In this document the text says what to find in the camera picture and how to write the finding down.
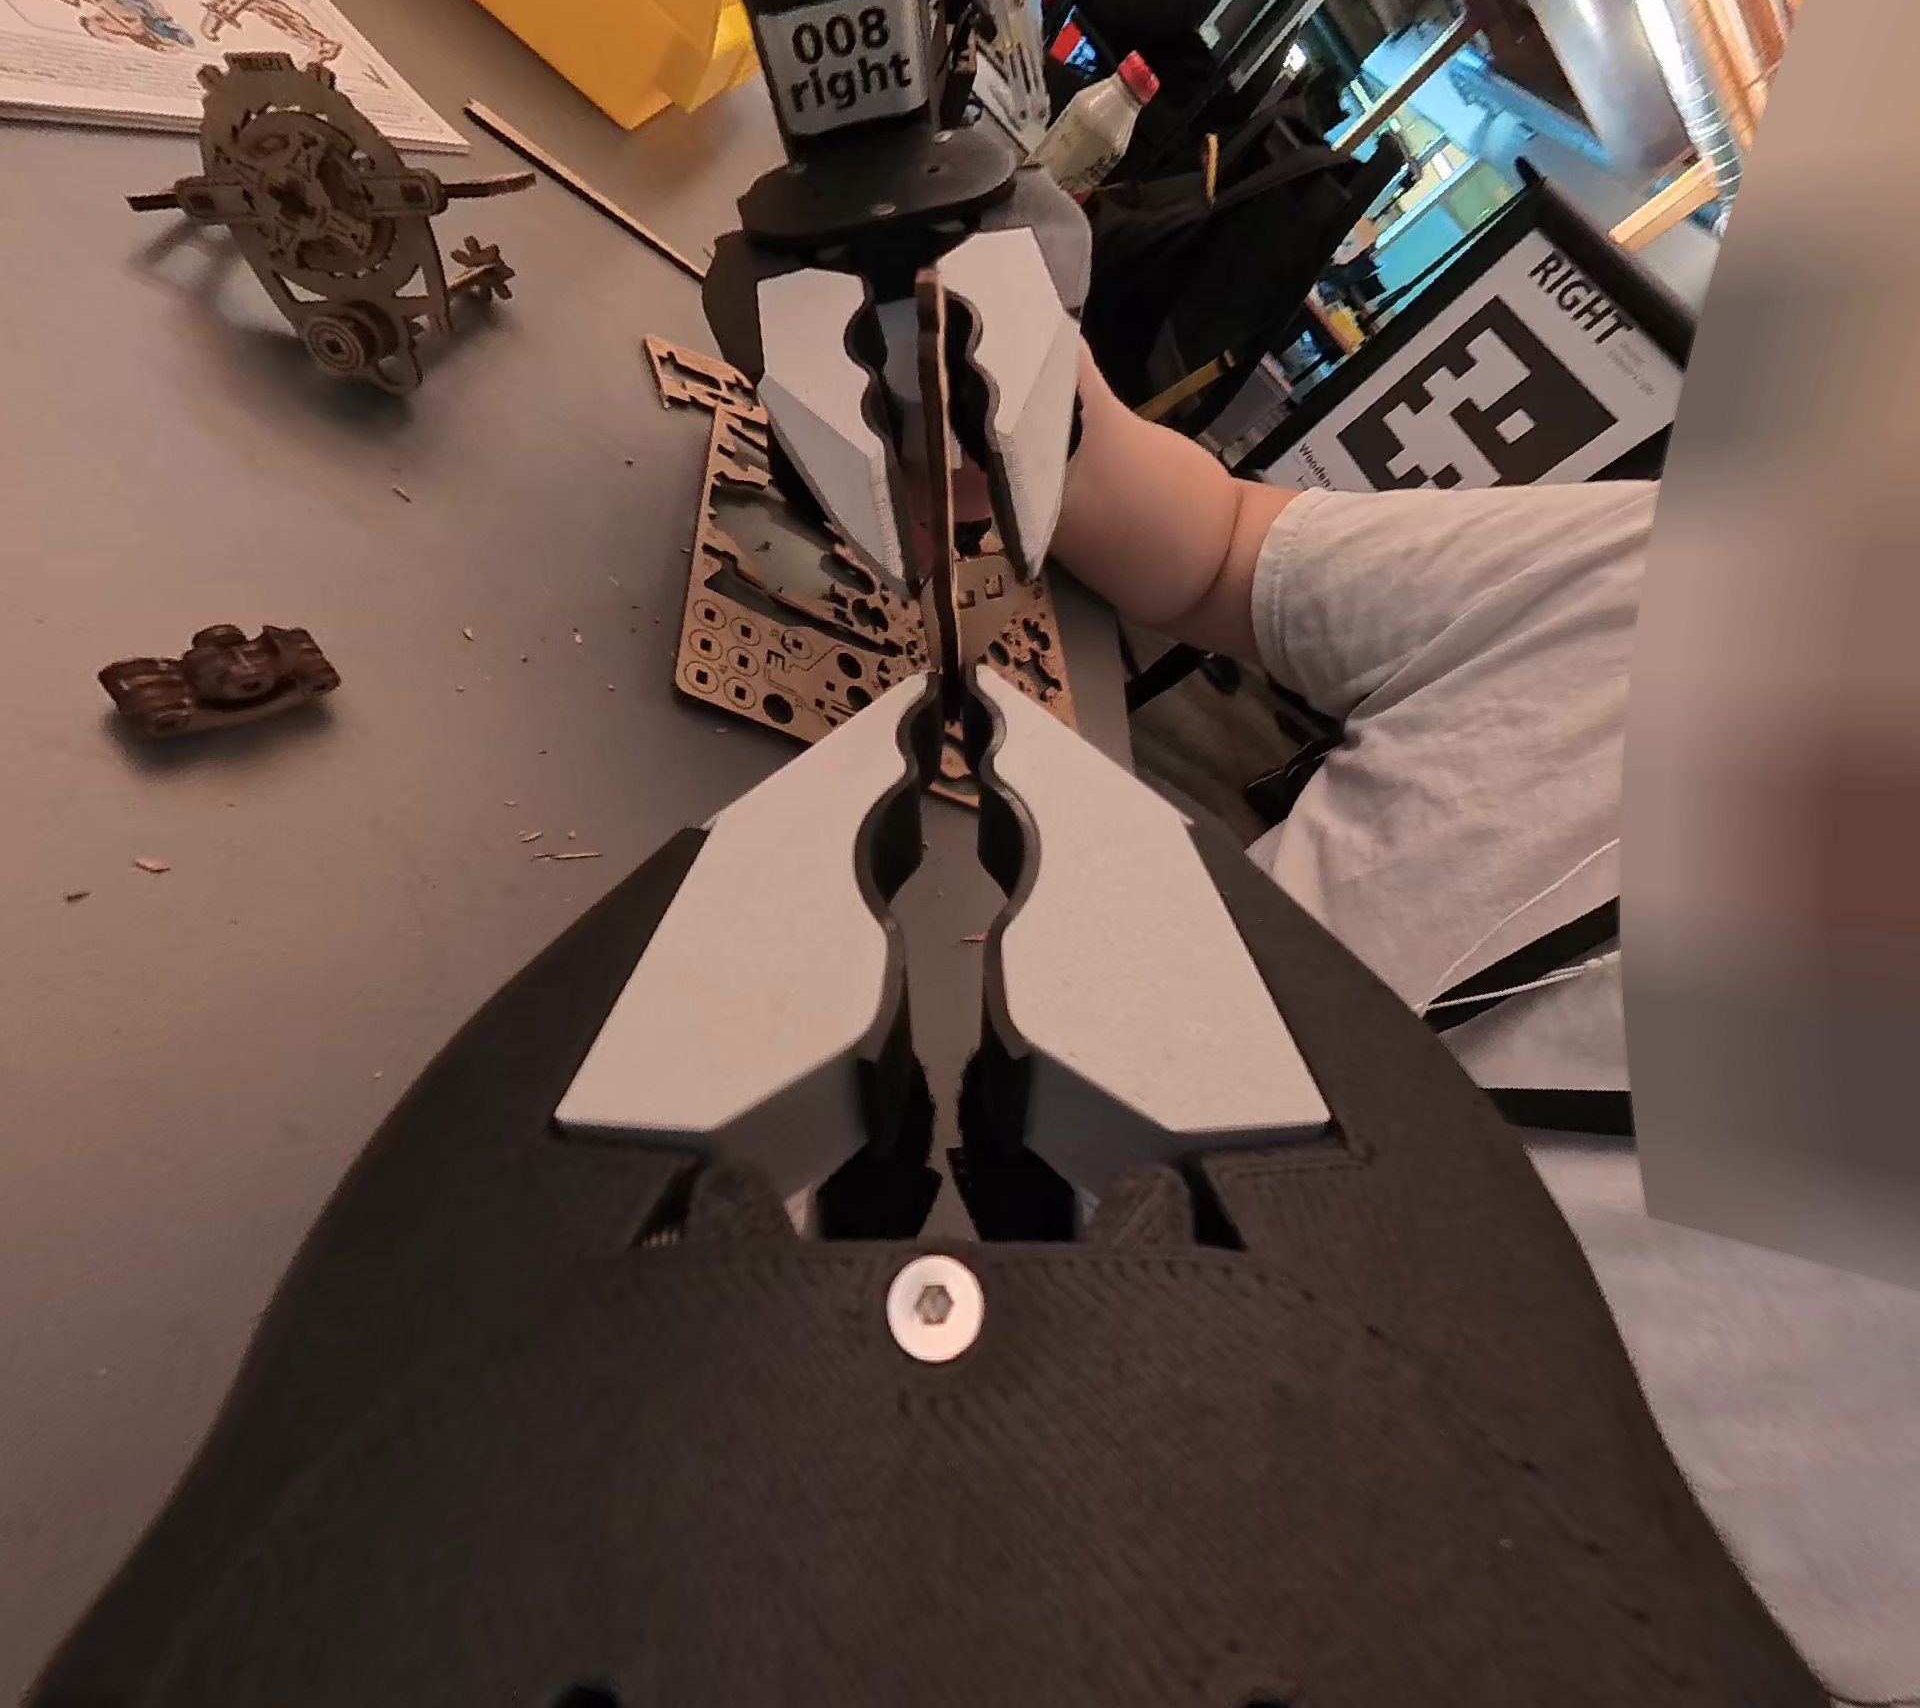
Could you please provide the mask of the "person's right forearm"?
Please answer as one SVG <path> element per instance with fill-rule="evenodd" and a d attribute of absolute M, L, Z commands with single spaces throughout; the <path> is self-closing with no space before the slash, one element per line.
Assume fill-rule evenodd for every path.
<path fill-rule="evenodd" d="M 1252 666 L 1252 578 L 1296 494 L 1242 484 L 1208 447 L 1126 413 L 1094 348 L 1075 348 L 1075 424 L 1055 565 L 1118 618 Z"/>

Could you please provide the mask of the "framed black-and-white tag sign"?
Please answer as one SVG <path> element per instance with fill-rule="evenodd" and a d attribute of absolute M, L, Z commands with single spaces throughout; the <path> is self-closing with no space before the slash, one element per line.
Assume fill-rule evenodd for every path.
<path fill-rule="evenodd" d="M 1229 470 L 1323 494 L 1660 484 L 1696 314 L 1520 164 L 1506 202 Z"/>

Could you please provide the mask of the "thin wooden parts sheet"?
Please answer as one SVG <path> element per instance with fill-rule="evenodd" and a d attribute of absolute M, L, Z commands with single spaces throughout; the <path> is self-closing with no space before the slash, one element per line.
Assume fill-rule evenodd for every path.
<path fill-rule="evenodd" d="M 977 808 L 977 785 L 965 769 L 944 772 L 944 748 L 965 748 L 965 618 L 956 618 L 956 468 L 965 441 L 953 440 L 953 370 L 944 370 L 944 287 L 942 271 L 913 273 L 913 369 L 927 403 L 927 652 L 942 683 L 942 748 L 931 792 Z"/>

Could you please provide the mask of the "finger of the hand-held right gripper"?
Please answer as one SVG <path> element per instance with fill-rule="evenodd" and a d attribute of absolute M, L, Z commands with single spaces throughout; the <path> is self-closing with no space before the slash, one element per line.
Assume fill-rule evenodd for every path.
<path fill-rule="evenodd" d="M 1046 575 L 1075 417 L 1075 323 L 1035 231 L 973 231 L 942 265 L 944 417 L 982 470 L 992 515 L 1016 578 Z"/>
<path fill-rule="evenodd" d="M 909 585 L 913 533 L 870 287 L 843 271 L 793 271 L 754 287 L 754 320 L 759 403 L 790 468 L 854 556 L 884 585 Z"/>

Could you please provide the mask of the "red-capped drink bottle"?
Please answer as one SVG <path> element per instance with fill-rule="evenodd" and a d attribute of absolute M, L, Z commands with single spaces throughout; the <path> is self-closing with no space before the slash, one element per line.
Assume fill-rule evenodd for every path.
<path fill-rule="evenodd" d="M 1161 75 L 1134 49 L 1106 81 L 1084 87 L 1041 135 L 1035 164 L 1072 199 L 1091 202 L 1126 158 L 1138 116 L 1155 104 Z"/>

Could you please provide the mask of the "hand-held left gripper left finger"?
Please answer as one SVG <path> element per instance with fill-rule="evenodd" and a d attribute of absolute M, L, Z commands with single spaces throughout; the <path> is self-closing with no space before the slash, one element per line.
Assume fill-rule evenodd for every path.
<path fill-rule="evenodd" d="M 927 860 L 927 679 L 715 808 L 551 1122 L 750 1159 L 780 1198 L 847 1167 L 909 1075 L 899 890 Z"/>

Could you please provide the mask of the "person's grey shirt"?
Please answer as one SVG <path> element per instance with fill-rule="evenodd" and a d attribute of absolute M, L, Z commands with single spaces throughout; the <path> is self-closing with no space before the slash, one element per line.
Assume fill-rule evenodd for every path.
<path fill-rule="evenodd" d="M 1625 1094 L 1625 694 L 1660 484 L 1304 494 L 1252 578 L 1258 665 L 1342 722 L 1252 860 L 1406 1005 L 1471 998 L 1446 1047 L 1481 1090 Z"/>

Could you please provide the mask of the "flat wooden parts sheet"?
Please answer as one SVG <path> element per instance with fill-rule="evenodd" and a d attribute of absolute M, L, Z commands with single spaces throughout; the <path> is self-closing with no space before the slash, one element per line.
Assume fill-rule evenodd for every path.
<path fill-rule="evenodd" d="M 927 608 L 884 591 L 771 478 L 771 417 L 740 369 L 644 336 L 663 403 L 703 413 L 703 494 L 691 540 L 680 688 L 799 747 L 825 740 L 931 666 Z M 1022 585 L 997 525 L 956 565 L 965 644 L 1075 729 L 1046 585 Z"/>

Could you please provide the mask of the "thin wooden stick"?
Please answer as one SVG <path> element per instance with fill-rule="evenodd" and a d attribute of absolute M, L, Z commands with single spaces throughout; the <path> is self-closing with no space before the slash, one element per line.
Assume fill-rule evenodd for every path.
<path fill-rule="evenodd" d="M 512 129 L 496 112 L 464 101 L 464 122 L 480 125 L 487 135 L 496 135 L 512 158 L 535 164 L 535 178 L 546 178 L 551 185 L 563 185 L 570 199 L 580 199 L 587 210 L 595 210 L 603 220 L 610 220 L 626 236 L 636 236 L 644 254 L 656 254 L 663 265 L 672 265 L 686 277 L 703 277 L 703 265 L 680 254 L 672 239 L 663 239 L 652 222 L 641 222 L 626 202 L 610 202 L 606 194 L 595 194 L 580 168 L 570 168 L 563 158 L 551 158 L 540 145 L 528 145 L 526 129 Z"/>

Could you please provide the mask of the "black backpack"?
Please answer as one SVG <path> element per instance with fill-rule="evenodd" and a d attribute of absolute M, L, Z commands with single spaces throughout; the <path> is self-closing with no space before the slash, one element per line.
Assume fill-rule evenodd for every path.
<path fill-rule="evenodd" d="M 1118 402 L 1143 413 L 1226 348 L 1268 342 L 1365 199 L 1365 164 L 1318 145 L 1235 185 L 1172 178 L 1091 194 L 1084 342 Z"/>

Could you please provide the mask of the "small wooden model car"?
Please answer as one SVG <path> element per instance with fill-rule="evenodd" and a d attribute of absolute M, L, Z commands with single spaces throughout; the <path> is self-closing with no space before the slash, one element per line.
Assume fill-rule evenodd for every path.
<path fill-rule="evenodd" d="M 101 666 L 101 688 L 133 740 L 231 736 L 335 694 L 347 679 L 311 630 L 208 624 L 179 659 L 126 659 Z"/>

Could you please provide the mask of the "wooden gear model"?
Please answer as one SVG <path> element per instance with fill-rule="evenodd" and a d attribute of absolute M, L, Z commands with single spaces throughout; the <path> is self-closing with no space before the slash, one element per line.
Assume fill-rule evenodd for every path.
<path fill-rule="evenodd" d="M 447 202 L 528 194 L 528 168 L 441 181 L 404 164 L 392 135 L 335 81 L 275 49 L 205 65 L 205 168 L 126 199 L 231 231 L 299 348 L 330 380 L 381 397 L 421 391 L 421 336 L 447 336 L 447 309 L 510 301 L 512 271 L 464 236 L 441 273 L 430 220 Z"/>

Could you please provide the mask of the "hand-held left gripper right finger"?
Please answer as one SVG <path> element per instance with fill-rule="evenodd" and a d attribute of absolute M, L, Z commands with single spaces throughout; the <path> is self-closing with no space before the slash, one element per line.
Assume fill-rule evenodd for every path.
<path fill-rule="evenodd" d="M 1006 890 L 982 1015 L 1029 1075 L 1022 1143 L 1098 1198 L 1134 1167 L 1328 1141 L 1192 815 L 973 671 L 982 867 Z"/>

